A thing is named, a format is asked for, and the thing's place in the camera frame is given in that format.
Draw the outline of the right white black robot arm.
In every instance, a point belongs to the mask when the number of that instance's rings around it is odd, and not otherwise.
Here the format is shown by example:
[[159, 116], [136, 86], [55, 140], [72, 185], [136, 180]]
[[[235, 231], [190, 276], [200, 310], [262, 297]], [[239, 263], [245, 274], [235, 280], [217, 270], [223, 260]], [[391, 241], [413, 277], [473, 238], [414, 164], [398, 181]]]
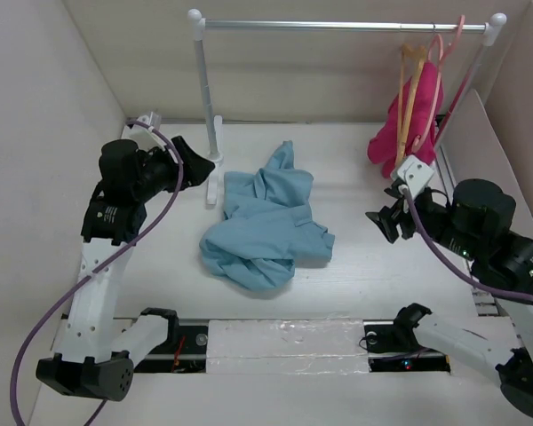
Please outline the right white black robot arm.
[[478, 178], [459, 182], [445, 204], [434, 201], [430, 187], [410, 195], [400, 179], [386, 193], [394, 205], [366, 216], [387, 241], [419, 234], [450, 271], [494, 297], [522, 345], [499, 347], [413, 303], [399, 310], [383, 335], [366, 334], [367, 350], [442, 352], [490, 379], [514, 408], [533, 418], [533, 240], [511, 229], [515, 199]]

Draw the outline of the light blue trousers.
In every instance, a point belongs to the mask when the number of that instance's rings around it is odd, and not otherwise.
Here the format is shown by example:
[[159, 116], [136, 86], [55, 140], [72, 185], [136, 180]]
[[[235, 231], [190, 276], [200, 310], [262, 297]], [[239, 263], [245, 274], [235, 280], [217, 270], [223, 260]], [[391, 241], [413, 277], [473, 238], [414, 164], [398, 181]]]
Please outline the light blue trousers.
[[256, 173], [224, 176], [223, 219], [200, 240], [203, 265], [251, 292], [275, 290], [298, 263], [327, 264], [335, 237], [314, 221], [314, 177], [295, 167], [294, 146], [282, 142]]

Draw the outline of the wooden clothes hanger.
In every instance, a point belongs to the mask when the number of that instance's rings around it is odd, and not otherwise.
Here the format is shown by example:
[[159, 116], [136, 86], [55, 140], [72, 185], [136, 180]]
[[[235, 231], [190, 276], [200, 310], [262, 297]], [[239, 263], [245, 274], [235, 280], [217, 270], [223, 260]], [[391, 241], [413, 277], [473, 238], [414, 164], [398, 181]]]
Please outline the wooden clothes hanger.
[[[402, 160], [406, 154], [406, 144], [408, 141], [408, 135], [410, 131], [410, 122], [413, 113], [415, 98], [417, 96], [418, 84], [424, 65], [426, 63], [427, 50], [424, 46], [418, 46], [417, 48], [411, 47], [409, 44], [404, 43], [401, 47], [401, 75], [398, 94], [398, 110], [397, 110], [397, 145], [396, 156], [394, 166], [401, 165]], [[412, 59], [415, 62], [415, 68], [410, 78], [410, 87], [407, 97], [403, 97], [404, 91], [404, 71], [406, 59]]]

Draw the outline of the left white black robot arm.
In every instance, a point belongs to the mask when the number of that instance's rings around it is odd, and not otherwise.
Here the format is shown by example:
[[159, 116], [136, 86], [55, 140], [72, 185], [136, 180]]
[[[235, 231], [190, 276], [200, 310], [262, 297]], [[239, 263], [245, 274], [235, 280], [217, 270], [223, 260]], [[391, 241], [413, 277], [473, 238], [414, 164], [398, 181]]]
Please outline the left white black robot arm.
[[65, 334], [48, 359], [36, 367], [37, 379], [61, 395], [121, 401], [135, 367], [155, 348], [179, 345], [174, 310], [146, 308], [132, 326], [113, 329], [123, 273], [145, 225], [147, 203], [161, 192], [172, 195], [201, 185], [214, 164], [181, 136], [142, 150], [136, 141], [118, 139], [101, 148], [96, 185], [84, 215], [82, 265]]

